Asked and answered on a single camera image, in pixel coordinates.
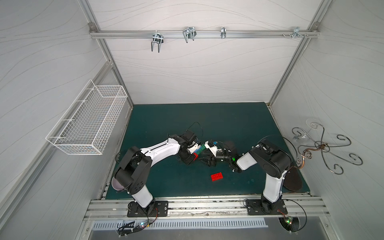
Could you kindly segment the long green lego brick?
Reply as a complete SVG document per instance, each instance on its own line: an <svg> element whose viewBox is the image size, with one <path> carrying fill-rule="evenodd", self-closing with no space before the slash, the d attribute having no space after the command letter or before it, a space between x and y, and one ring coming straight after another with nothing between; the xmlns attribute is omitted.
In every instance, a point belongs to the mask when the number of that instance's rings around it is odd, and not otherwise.
<svg viewBox="0 0 384 240"><path fill-rule="evenodd" d="M203 152L205 149L206 149L206 146L205 145L201 145L202 146L202 150L201 150L201 152Z"/></svg>

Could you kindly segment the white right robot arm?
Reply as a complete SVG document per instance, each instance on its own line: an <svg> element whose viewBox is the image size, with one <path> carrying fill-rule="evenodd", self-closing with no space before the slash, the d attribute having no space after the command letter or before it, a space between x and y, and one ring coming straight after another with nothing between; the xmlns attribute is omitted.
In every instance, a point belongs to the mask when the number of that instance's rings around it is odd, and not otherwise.
<svg viewBox="0 0 384 240"><path fill-rule="evenodd" d="M237 173L254 165L259 165L266 173L262 200L274 204L282 197L282 187L287 172L294 166L293 158L282 148L273 144L267 137L262 138L245 154L240 155L234 143L208 141L193 152L195 160L207 166L215 166L218 161L226 162Z"/></svg>

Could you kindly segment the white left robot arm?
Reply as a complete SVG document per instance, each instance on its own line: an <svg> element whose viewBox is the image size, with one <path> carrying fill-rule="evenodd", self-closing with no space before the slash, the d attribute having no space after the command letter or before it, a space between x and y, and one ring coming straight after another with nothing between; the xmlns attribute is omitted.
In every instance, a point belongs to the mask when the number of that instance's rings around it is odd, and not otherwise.
<svg viewBox="0 0 384 240"><path fill-rule="evenodd" d="M191 131L169 136L165 141L151 147L139 149L133 146L120 160L111 185L114 190L131 195L140 207L150 209L155 204L155 199L146 186L151 168L170 156L178 156L188 164L196 158L194 151L198 147L198 138Z"/></svg>

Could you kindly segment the green table mat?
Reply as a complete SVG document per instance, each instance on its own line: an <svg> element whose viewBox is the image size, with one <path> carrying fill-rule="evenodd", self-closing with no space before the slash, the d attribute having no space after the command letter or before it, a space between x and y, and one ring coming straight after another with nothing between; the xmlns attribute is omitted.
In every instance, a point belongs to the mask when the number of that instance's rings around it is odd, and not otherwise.
<svg viewBox="0 0 384 240"><path fill-rule="evenodd" d="M133 146L153 146L185 130L202 141L232 141L240 154L264 137L292 152L265 103L136 105L120 152L124 155ZM211 175L219 172L224 178L212 182ZM152 167L147 188L155 198L251 195L261 194L265 181L266 173L258 165L234 173L227 163L208 167L195 161L186 165L171 156Z"/></svg>

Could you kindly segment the dark oval stand base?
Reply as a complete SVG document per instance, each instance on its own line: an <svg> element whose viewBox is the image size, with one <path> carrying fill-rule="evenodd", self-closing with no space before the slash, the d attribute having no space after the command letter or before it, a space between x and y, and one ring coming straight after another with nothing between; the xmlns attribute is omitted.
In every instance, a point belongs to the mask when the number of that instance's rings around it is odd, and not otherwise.
<svg viewBox="0 0 384 240"><path fill-rule="evenodd" d="M303 187L303 181L297 168L291 168L285 175L283 187L291 192L298 192Z"/></svg>

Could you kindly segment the white vent strip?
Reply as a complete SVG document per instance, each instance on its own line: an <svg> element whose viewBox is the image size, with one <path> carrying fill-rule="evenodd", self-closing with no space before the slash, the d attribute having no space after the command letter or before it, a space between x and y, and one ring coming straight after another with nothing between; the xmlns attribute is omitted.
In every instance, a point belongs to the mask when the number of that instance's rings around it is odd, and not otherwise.
<svg viewBox="0 0 384 240"><path fill-rule="evenodd" d="M143 225L144 220L94 221L93 231L117 231L124 225L130 230ZM264 218L224 218L224 219L158 219L149 230L188 230L188 229L250 229L267 228Z"/></svg>

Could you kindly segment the lilac bowl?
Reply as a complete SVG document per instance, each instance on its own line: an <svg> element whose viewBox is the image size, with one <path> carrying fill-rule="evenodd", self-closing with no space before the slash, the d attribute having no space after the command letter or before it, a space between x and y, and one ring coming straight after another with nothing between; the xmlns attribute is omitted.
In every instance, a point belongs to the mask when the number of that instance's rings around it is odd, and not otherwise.
<svg viewBox="0 0 384 240"><path fill-rule="evenodd" d="M122 186L120 184L120 182L115 177L112 178L111 185L112 185L113 189L116 191L123 191L125 189L125 187Z"/></svg>

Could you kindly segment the metal curled hook stand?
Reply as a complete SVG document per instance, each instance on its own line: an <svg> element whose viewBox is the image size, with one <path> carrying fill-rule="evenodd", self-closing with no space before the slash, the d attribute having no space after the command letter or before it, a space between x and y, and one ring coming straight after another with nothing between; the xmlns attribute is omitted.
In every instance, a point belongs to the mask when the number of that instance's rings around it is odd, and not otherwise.
<svg viewBox="0 0 384 240"><path fill-rule="evenodd" d="M364 163L363 159L355 153L349 153L348 154L349 158L346 159L346 158L340 157L340 156L338 156L332 152L333 149L349 147L352 144L352 141L350 140L350 138L348 138L347 136L345 136L343 134L337 134L336 139L338 141L341 141L341 143L331 145L324 140L326 129L321 123L316 122L316 121L311 122L309 124L309 127L312 130L321 130L321 136L320 136L319 140L315 140L314 138L312 138L309 134L309 131L306 131L303 128L300 128L300 127L292 128L292 133L293 133L295 139L297 139L297 140L306 139L306 140L310 141L309 144L300 144L296 147L296 150L298 153L298 156L296 157L296 164L297 164L297 167L299 169L302 169L304 167L306 160L309 160L313 157L314 152L321 153L321 157L322 157L323 163L325 164L326 168L331 173L338 175L338 176L344 174L343 167L337 163L333 164L333 167L330 167L327 164L325 154L330 154L331 156L333 156L339 160L342 160L346 163L349 163L351 165L354 165L354 166L363 165L363 163Z"/></svg>

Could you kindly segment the metal double hook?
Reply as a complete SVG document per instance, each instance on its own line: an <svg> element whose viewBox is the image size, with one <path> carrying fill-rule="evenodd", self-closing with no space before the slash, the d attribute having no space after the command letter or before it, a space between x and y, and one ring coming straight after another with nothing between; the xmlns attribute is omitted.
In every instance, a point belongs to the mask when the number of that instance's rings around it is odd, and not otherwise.
<svg viewBox="0 0 384 240"><path fill-rule="evenodd" d="M158 53L159 53L163 43L164 43L164 36L159 33L154 34L151 42L151 51L153 52L155 49L155 46L157 46Z"/></svg>

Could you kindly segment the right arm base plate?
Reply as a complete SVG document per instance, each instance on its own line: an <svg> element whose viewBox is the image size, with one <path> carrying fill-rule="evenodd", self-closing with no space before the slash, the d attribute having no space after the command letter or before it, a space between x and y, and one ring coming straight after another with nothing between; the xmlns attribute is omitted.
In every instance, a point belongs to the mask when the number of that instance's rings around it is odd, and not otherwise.
<svg viewBox="0 0 384 240"><path fill-rule="evenodd" d="M283 200L271 203L264 199L245 199L243 204L250 216L277 216L288 214L286 204Z"/></svg>

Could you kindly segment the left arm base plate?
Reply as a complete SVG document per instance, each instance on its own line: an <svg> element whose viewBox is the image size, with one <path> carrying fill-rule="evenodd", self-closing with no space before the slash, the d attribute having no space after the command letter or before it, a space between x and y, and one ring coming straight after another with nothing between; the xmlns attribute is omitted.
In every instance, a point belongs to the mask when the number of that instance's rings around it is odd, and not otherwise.
<svg viewBox="0 0 384 240"><path fill-rule="evenodd" d="M166 217L168 215L168 201L152 201L147 207L141 207L137 202L128 204L127 217Z"/></svg>

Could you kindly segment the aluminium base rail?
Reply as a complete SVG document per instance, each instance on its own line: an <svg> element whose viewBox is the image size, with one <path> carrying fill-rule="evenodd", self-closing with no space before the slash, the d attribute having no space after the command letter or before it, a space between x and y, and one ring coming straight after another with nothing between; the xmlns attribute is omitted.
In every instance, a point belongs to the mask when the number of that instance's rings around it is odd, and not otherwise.
<svg viewBox="0 0 384 240"><path fill-rule="evenodd" d="M156 201L168 201L166 219L187 218L248 218L245 199L260 199L261 195L223 195L165 197ZM331 214L322 197L306 194L284 194L288 215L293 217L329 217ZM125 220L131 199L92 200L84 220Z"/></svg>

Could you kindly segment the metal bracket hook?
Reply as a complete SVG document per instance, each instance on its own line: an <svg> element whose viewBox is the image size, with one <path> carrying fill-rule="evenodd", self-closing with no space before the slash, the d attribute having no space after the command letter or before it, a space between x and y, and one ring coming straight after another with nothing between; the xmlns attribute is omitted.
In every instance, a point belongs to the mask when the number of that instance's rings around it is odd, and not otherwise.
<svg viewBox="0 0 384 240"><path fill-rule="evenodd" d="M282 34L282 37L291 38L291 39L295 39L295 38L304 39L304 38L308 38L309 35L301 33L300 28L296 27L293 29L293 31L290 34L288 34L288 35Z"/></svg>

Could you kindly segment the horizontal aluminium rail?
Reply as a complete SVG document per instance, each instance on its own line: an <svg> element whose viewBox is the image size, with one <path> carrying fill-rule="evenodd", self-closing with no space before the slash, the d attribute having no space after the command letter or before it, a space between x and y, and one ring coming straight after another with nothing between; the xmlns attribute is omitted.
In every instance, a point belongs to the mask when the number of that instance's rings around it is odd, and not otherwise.
<svg viewBox="0 0 384 240"><path fill-rule="evenodd" d="M290 39L282 37L288 35L293 30L228 30L226 39ZM308 34L308 38L317 38L321 32L300 30L303 34ZM165 31L98 31L90 33L93 39L152 39L153 35L159 33L164 39L184 39L182 30ZM221 39L221 29L219 30L196 30L195 39Z"/></svg>

